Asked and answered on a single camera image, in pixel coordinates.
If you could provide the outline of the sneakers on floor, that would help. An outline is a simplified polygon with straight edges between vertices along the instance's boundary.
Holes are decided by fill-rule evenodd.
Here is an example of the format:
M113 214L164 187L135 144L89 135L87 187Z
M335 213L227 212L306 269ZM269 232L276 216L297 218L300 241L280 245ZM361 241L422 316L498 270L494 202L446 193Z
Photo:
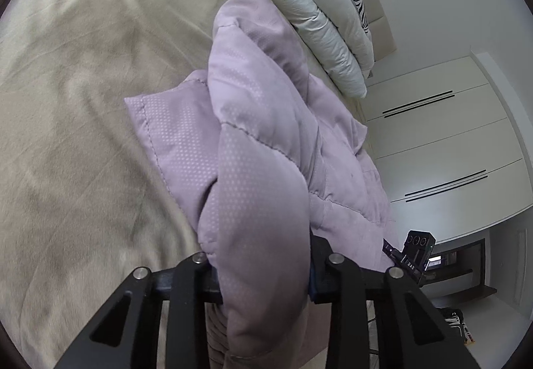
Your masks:
M441 308L441 314L451 329L457 333L462 342L468 346L475 343L472 333L469 331L464 321L464 315L460 309Z

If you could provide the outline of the beige bed sheet mattress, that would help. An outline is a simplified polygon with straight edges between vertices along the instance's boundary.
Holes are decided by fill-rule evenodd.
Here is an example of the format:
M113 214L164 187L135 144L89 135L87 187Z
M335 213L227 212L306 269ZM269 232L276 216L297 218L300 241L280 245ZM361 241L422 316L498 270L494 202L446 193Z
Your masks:
M226 0L11 0L1 18L1 323L55 365L136 262L193 234L156 179L125 98L207 60Z

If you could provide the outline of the dark tv cabinet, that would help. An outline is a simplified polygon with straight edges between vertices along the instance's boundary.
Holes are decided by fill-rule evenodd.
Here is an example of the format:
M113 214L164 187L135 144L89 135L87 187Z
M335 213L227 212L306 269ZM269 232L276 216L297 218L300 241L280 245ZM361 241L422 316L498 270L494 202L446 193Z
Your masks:
M488 284L485 240L433 255L421 290L438 308L456 307L497 293Z

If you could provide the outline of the lilac quilted puffer jacket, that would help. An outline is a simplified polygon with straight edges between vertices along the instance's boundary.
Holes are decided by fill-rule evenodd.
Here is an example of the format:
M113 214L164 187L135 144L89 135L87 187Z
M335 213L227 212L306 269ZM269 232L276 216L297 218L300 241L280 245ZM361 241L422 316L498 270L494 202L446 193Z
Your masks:
M218 271L215 368L288 368L325 346L308 306L312 235L359 266L390 265L387 195L364 125L314 76L271 0L228 0L208 66L127 98L148 158Z

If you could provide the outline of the cream padded headboard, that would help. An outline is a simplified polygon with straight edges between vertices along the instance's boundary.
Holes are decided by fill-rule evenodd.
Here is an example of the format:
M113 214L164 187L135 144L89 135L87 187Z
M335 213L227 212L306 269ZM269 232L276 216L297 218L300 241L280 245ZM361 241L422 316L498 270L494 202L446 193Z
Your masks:
M375 61L391 55L397 46L380 0L363 0L372 36Z

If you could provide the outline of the white wardrobe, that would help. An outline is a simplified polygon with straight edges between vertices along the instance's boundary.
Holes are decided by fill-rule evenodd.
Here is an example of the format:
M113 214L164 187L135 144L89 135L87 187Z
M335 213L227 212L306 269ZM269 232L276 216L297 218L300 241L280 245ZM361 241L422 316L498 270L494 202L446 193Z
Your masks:
M532 206L525 152L477 57L370 86L362 112L400 239L418 230L446 243Z

